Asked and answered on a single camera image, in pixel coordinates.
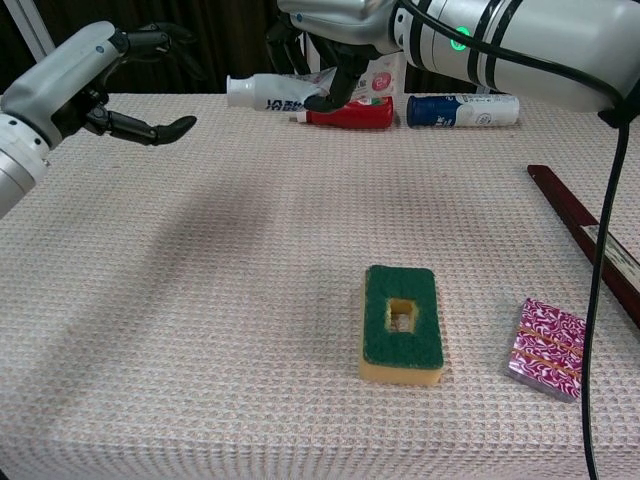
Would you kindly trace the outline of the blue white bottle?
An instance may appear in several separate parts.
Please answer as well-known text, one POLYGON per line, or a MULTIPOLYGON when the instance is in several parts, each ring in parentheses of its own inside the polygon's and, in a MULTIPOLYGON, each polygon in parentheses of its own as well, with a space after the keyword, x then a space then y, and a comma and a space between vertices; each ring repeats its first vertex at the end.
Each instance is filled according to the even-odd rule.
POLYGON ((517 123, 520 102, 504 94, 410 96, 406 120, 410 127, 501 127, 517 123))

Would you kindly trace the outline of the green yellow sponge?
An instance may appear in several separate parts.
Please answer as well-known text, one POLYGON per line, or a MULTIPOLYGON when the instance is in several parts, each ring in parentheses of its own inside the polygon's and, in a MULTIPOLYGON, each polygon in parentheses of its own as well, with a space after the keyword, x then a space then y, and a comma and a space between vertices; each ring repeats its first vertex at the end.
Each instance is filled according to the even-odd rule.
POLYGON ((361 288, 360 378, 434 386, 443 370, 433 272, 425 268, 368 267, 361 288))

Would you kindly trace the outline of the white toothpaste tube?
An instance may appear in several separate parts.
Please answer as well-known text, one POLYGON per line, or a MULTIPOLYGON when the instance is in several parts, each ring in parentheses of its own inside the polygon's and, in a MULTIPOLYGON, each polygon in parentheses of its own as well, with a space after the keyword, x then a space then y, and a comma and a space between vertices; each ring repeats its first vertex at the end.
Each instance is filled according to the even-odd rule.
MULTIPOLYGON (((404 91, 407 62, 401 52, 369 63, 357 81, 348 102, 394 96, 404 91)), ((306 75, 255 74, 234 79, 227 77, 226 98, 229 107, 257 111, 298 112, 306 110, 304 101, 313 95, 326 96, 336 67, 306 75)))

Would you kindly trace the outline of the pink patterned card box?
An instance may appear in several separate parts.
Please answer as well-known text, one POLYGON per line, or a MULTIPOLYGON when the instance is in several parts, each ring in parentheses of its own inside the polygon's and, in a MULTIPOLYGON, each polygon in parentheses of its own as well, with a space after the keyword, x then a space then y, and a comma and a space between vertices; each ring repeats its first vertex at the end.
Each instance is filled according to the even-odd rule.
POLYGON ((565 403, 581 397, 586 321, 534 298, 521 309, 505 373, 565 403))

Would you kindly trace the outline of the dark red wooden stick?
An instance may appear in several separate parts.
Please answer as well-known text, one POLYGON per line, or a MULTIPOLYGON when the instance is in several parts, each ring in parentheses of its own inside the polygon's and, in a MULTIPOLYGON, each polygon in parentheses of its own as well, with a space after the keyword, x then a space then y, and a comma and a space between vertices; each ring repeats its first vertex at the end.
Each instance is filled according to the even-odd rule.
MULTIPOLYGON (((595 258, 599 222, 545 165, 528 165, 527 172, 563 221, 590 261, 595 258)), ((608 234, 602 278, 640 330, 640 262, 608 234)))

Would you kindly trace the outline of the dark pleated screen panel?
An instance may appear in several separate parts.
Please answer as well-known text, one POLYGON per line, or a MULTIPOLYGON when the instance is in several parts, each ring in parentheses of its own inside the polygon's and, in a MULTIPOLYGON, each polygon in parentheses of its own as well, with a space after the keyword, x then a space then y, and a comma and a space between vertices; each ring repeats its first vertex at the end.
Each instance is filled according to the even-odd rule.
POLYGON ((0 94, 33 64, 27 44, 3 0, 0 0, 0 94))
POLYGON ((477 86, 467 81, 423 71, 408 64, 405 73, 405 92, 420 94, 475 93, 477 86))
POLYGON ((107 20, 120 28, 171 22, 190 30, 189 51, 206 79, 197 81, 173 60, 135 62, 109 77, 113 93, 220 94, 226 77, 270 72, 266 32, 277 17, 276 0, 34 0, 54 43, 79 28, 107 20))

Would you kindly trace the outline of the beige woven tablecloth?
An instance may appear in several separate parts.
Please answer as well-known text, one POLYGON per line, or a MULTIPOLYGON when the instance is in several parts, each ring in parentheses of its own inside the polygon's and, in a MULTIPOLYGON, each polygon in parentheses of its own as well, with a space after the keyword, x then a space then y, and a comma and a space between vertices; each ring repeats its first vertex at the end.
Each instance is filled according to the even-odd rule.
POLYGON ((505 373, 527 298, 591 265, 527 172, 593 213, 616 134, 523 102, 498 129, 301 125, 116 95, 145 148, 80 132, 0 220, 0 469, 15 479, 581 480, 580 406, 505 373), (359 376, 372 265, 433 272, 434 386, 359 376))

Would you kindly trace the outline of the white screen frame post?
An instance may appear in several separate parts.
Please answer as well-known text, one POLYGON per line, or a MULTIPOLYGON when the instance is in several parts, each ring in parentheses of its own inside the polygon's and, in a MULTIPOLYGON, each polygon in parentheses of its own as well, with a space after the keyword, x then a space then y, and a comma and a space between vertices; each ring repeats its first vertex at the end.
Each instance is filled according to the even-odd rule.
POLYGON ((305 56, 309 69, 312 73, 319 72, 321 70, 321 58, 317 51, 311 37, 306 34, 304 36, 305 56))
POLYGON ((39 62, 55 44, 34 0, 4 0, 13 21, 34 59, 39 62))

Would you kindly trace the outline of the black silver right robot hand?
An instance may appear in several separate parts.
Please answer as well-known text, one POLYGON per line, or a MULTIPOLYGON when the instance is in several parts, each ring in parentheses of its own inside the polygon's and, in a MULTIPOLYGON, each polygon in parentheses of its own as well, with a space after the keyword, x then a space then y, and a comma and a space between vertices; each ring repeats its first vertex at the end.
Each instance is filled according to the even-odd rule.
POLYGON ((371 61, 396 53, 397 0, 277 0, 278 16, 266 33, 278 74, 310 72, 298 38, 306 34, 320 57, 336 69, 329 92, 304 100, 306 109, 331 113, 347 104, 371 61))

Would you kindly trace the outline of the red ketchup bottle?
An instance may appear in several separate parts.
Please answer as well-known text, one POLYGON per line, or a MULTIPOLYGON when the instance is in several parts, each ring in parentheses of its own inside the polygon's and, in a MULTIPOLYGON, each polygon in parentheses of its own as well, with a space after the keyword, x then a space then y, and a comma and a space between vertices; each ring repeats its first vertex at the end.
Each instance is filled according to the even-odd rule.
POLYGON ((353 130, 382 130, 394 121, 394 102, 390 96, 355 100, 332 113, 297 112, 297 123, 353 130))

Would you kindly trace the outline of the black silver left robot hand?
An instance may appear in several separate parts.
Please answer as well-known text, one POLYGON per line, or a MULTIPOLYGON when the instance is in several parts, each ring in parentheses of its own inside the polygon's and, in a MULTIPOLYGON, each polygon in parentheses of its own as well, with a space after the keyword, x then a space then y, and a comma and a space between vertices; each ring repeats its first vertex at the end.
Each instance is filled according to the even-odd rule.
POLYGON ((195 42, 187 29, 168 22, 125 31, 108 21, 91 23, 16 79, 4 92, 0 110, 40 134, 51 148, 85 128, 142 145, 181 139, 197 118, 189 115, 169 125, 146 122, 110 111, 106 82, 120 66, 139 61, 175 60, 197 80, 204 71, 189 53, 195 42))

